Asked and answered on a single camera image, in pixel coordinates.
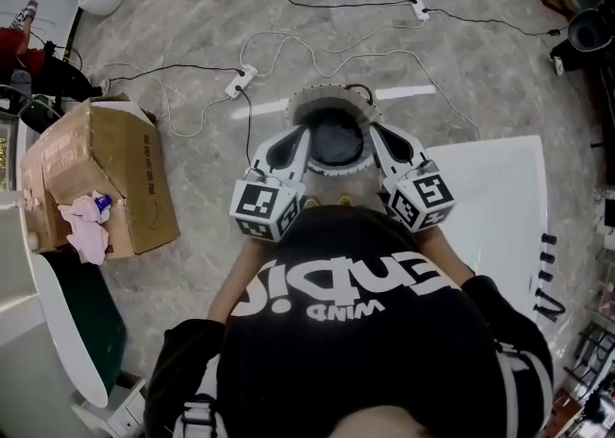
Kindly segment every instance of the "black t-shirt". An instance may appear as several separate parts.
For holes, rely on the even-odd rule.
[[[165,334],[146,428],[168,436],[220,353],[216,410],[231,438],[324,437],[362,408],[396,405],[434,436],[505,436],[500,343],[534,354],[536,325],[489,278],[456,287],[406,229],[368,209],[304,211],[226,327],[188,321]],[[532,371],[514,374],[517,436],[543,421]]]

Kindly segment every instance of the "black handle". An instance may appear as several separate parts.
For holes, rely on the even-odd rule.
[[[540,260],[543,262],[547,262],[548,264],[553,264],[555,262],[555,255],[547,254],[546,252],[542,252],[540,254]]]
[[[538,278],[540,280],[545,280],[546,282],[551,282],[552,280],[554,280],[554,275],[546,271],[540,271],[538,273]]]
[[[554,308],[546,308],[545,306],[541,306],[539,304],[534,305],[534,310],[536,310],[538,313],[540,313],[544,317],[547,317],[552,322],[556,322],[557,317],[566,312],[566,307],[563,304],[551,298],[542,289],[540,288],[536,289],[535,296],[536,298],[542,298],[543,300],[545,300],[546,302],[549,302],[550,304],[554,306]]]
[[[369,105],[374,105],[374,95],[372,95],[372,90],[369,89],[366,85],[360,85],[359,83],[355,83],[353,85],[344,86],[346,89],[350,88],[363,88],[369,94],[369,98],[367,99],[367,103]]]
[[[547,233],[542,233],[541,240],[543,243],[548,243],[549,245],[555,245],[557,243],[557,237]]]

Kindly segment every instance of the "pink cloth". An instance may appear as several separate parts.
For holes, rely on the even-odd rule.
[[[93,197],[100,197],[94,191]],[[73,233],[66,236],[70,244],[79,251],[86,262],[101,265],[105,260],[105,250],[109,245],[109,234],[101,223],[109,219],[109,208],[102,212],[94,199],[82,196],[73,201],[72,206],[58,206],[61,217],[70,223]]]

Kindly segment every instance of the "power strip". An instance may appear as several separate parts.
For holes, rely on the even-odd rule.
[[[245,74],[243,76],[235,76],[231,84],[225,89],[227,95],[233,99],[236,99],[241,94],[241,91],[239,91],[237,87],[239,86],[241,89],[245,89],[258,74],[257,70],[248,64],[243,66],[243,70]]]
[[[425,9],[425,5],[423,4],[422,0],[408,0],[410,1],[410,6],[412,7],[412,10],[414,11],[414,15],[416,16],[416,19],[419,19],[421,21],[427,21],[428,19],[430,19],[430,16],[428,13],[423,12],[423,10]]]

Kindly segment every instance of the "person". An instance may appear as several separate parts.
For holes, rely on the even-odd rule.
[[[8,79],[7,84],[14,70],[23,69],[32,77],[34,93],[60,94],[78,102],[103,96],[104,88],[92,86],[76,67],[54,57],[53,45],[45,49],[28,48],[36,13],[37,3],[31,0],[22,29],[0,28],[0,73]]]
[[[311,207],[278,244],[246,240],[207,318],[166,331],[144,423],[151,438],[533,437],[553,381],[538,327],[438,227]]]

